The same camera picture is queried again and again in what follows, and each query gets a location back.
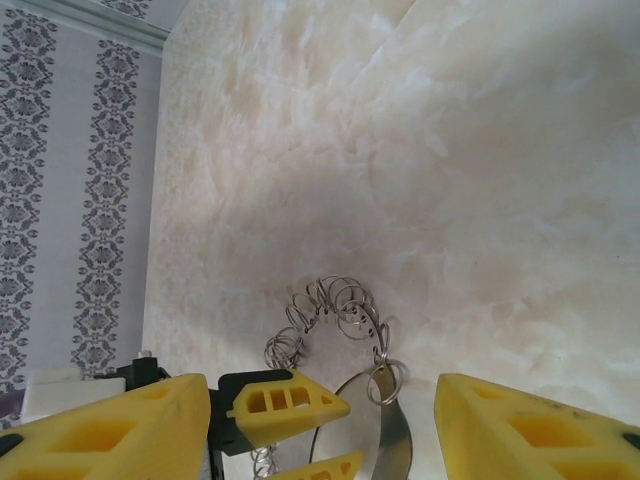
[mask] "marble surface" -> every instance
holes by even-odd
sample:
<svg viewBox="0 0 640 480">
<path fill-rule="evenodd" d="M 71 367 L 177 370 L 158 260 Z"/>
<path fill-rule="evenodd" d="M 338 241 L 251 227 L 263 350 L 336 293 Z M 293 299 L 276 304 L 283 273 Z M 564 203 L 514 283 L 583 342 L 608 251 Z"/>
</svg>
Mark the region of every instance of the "marble surface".
<svg viewBox="0 0 640 480">
<path fill-rule="evenodd" d="M 412 479 L 445 478 L 442 372 L 639 424 L 637 25 L 637 0 L 192 0 L 144 348 L 211 384 L 262 368 L 291 293 L 342 273 L 410 368 Z"/>
</svg>

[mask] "white marble wall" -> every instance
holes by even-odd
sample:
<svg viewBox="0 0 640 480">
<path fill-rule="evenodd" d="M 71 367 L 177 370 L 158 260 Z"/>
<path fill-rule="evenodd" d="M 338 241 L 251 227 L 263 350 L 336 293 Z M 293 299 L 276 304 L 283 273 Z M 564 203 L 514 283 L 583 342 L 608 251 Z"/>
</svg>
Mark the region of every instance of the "white marble wall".
<svg viewBox="0 0 640 480">
<path fill-rule="evenodd" d="M 639 24 L 636 0 L 192 0 L 145 348 L 261 368 L 288 296 L 345 273 L 397 317 L 412 478 L 444 478 L 442 372 L 640 423 Z"/>
</svg>

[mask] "patterned wallpaper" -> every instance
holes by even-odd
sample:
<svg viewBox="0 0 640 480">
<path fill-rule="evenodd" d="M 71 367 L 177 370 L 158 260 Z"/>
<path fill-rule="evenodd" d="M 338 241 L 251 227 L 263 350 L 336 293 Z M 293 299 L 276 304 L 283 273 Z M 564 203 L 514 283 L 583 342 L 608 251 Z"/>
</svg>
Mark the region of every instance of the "patterned wallpaper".
<svg viewBox="0 0 640 480">
<path fill-rule="evenodd" d="M 12 8 L 0 24 L 6 392 L 33 367 L 95 374 L 140 349 L 160 58 Z"/>
<path fill-rule="evenodd" d="M 92 0 L 171 31 L 189 0 Z"/>
</svg>

